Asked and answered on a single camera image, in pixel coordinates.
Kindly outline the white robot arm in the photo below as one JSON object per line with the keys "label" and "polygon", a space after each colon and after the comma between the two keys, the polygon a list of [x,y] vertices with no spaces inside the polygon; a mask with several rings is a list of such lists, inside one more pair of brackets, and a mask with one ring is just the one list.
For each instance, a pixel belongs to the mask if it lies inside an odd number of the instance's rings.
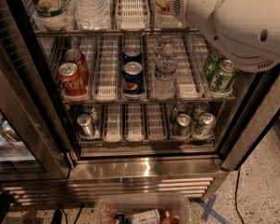
{"label": "white robot arm", "polygon": [[280,63],[280,0],[155,0],[241,70]]}

